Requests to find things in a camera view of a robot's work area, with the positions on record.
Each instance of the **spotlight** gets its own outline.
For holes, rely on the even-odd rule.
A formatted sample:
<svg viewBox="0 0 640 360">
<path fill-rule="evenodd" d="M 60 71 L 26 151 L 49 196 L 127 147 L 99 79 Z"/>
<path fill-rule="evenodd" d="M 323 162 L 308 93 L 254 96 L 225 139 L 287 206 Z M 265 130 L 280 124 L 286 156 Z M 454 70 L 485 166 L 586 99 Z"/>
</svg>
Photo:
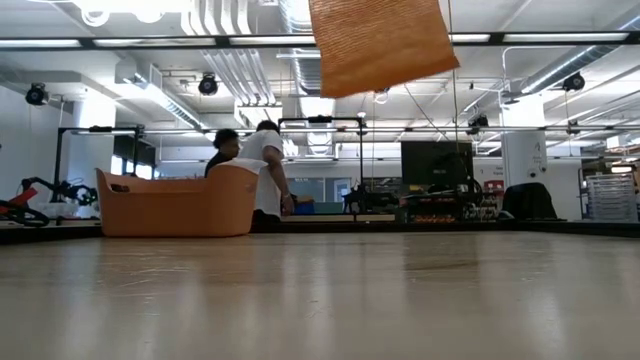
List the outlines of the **spotlight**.
<svg viewBox="0 0 640 360">
<path fill-rule="evenodd" d="M 584 85 L 585 85 L 585 80 L 582 77 L 582 75 L 580 75 L 580 73 L 575 73 L 571 76 L 569 76 L 563 83 L 562 83 L 562 89 L 564 91 L 580 91 L 582 89 L 584 89 Z"/>
<path fill-rule="evenodd" d="M 216 82 L 216 76 L 214 74 L 204 74 L 198 90 L 205 96 L 215 95 L 218 92 L 218 83 Z"/>
<path fill-rule="evenodd" d="M 27 91 L 25 100 L 29 105 L 43 106 L 49 103 L 49 93 L 45 91 L 45 85 L 43 83 L 31 84 L 31 89 Z"/>
<path fill-rule="evenodd" d="M 474 118 L 471 118 L 468 123 L 469 127 L 472 129 L 467 131 L 467 135 L 477 135 L 478 133 L 480 133 L 480 127 L 489 126 L 489 119 L 485 114 L 480 114 Z"/>
</svg>

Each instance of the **ceiling beam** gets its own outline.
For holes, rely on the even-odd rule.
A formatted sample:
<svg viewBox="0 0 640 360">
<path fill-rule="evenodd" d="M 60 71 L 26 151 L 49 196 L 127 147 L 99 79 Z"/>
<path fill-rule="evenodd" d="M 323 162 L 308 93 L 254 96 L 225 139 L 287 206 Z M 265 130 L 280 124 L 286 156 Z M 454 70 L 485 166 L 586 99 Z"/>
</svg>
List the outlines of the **ceiling beam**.
<svg viewBox="0 0 640 360">
<path fill-rule="evenodd" d="M 640 45 L 640 31 L 456 32 L 449 36 L 453 46 L 468 47 Z M 211 50 L 315 46 L 313 35 L 304 34 L 0 38 L 0 51 Z"/>
</svg>

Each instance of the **person's arm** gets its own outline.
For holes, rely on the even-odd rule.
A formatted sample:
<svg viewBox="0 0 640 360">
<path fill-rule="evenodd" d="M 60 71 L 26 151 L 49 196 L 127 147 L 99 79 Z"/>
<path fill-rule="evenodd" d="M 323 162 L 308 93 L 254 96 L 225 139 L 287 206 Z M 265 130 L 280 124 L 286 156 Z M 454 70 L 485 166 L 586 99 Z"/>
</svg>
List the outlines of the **person's arm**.
<svg viewBox="0 0 640 360">
<path fill-rule="evenodd" d="M 269 164 L 268 169 L 271 174 L 271 178 L 276 183 L 278 189 L 282 193 L 282 197 L 291 197 L 289 193 L 289 185 L 287 184 L 287 177 L 284 174 L 284 167 L 282 166 L 281 153 L 273 146 L 267 146 L 262 149 L 262 158 Z"/>
<path fill-rule="evenodd" d="M 293 213 L 293 199 L 289 192 L 287 177 L 282 166 L 282 139 L 275 131 L 265 134 L 262 144 L 262 159 L 268 164 L 269 173 L 281 193 L 281 201 L 284 207 L 284 215 Z"/>
</svg>

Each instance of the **wire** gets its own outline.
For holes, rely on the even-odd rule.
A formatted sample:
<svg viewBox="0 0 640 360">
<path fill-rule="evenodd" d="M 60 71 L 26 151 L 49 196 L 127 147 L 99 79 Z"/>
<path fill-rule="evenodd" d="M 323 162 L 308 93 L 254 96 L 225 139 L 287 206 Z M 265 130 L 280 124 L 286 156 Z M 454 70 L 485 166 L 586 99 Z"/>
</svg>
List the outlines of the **wire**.
<svg viewBox="0 0 640 360">
<path fill-rule="evenodd" d="M 445 139 L 447 139 L 447 141 L 449 141 L 449 138 L 447 137 L 447 135 L 442 131 L 440 131 L 440 129 L 436 126 L 436 124 L 434 124 L 433 121 L 431 121 L 431 119 L 429 118 L 429 115 L 427 115 L 427 113 L 424 112 L 424 110 L 422 110 L 422 107 L 420 107 L 420 104 L 418 104 L 418 100 L 416 100 L 416 98 L 413 96 L 413 94 L 411 93 L 411 90 L 409 90 L 409 88 L 407 87 L 407 84 L 404 84 L 404 88 L 407 90 L 407 94 L 409 94 L 409 97 L 411 97 L 411 100 L 413 100 L 413 103 L 416 104 L 416 106 L 418 107 L 422 115 L 425 117 L 425 119 L 427 119 L 429 124 L 431 124 L 431 126 L 434 129 L 436 129 L 436 131 L 438 131 Z"/>
<path fill-rule="evenodd" d="M 453 33 L 453 7 L 451 6 L 451 0 L 447 0 L 449 6 L 449 31 Z M 453 124 L 456 128 L 456 151 L 460 153 L 460 144 L 458 143 L 458 91 L 456 85 L 456 69 L 453 69 L 453 108 L 455 110 L 453 117 Z"/>
</svg>

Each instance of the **metal frame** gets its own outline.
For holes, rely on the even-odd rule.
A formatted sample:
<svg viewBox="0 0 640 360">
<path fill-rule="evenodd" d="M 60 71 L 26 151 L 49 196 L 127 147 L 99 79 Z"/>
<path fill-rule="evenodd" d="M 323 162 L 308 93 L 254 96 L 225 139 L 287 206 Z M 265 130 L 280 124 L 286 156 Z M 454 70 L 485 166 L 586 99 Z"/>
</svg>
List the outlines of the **metal frame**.
<svg viewBox="0 0 640 360">
<path fill-rule="evenodd" d="M 280 131 L 282 131 L 282 124 L 286 123 L 286 122 L 294 122 L 294 121 L 310 121 L 313 122 L 314 119 L 326 119 L 326 123 L 330 123 L 332 121 L 355 121 L 356 123 L 358 123 L 358 134 L 359 134 L 359 138 L 360 138 L 360 186 L 364 187 L 364 154 L 363 154 L 363 150 L 364 150 L 364 133 L 363 133 L 363 128 L 364 128 L 364 119 L 361 117 L 332 117 L 332 116 L 326 116 L 326 117 L 308 117 L 308 118 L 282 118 L 278 120 L 278 129 Z M 362 213 L 363 211 L 363 206 L 364 206 L 364 200 L 362 201 L 362 203 L 360 204 L 359 207 L 359 211 Z"/>
<path fill-rule="evenodd" d="M 91 128 L 58 128 L 58 139 L 56 144 L 56 163 L 53 173 L 53 183 L 57 186 L 60 185 L 60 163 L 62 162 L 62 137 L 67 132 L 74 133 L 75 135 L 133 135 L 134 145 L 133 154 L 131 154 L 133 162 L 133 174 L 136 173 L 138 167 L 138 140 L 142 137 L 144 128 L 137 127 L 91 127 Z"/>
<path fill-rule="evenodd" d="M 606 37 L 603 37 L 604 34 L 619 34 L 621 39 L 606 39 Z M 517 41 L 509 40 L 510 35 L 542 35 L 543 37 L 557 37 L 559 39 Z M 640 31 L 452 32 L 449 36 L 452 45 L 456 47 L 640 45 Z M 0 38 L 0 51 L 206 50 L 313 47 L 316 47 L 316 42 L 313 35 L 309 34 Z"/>
</svg>

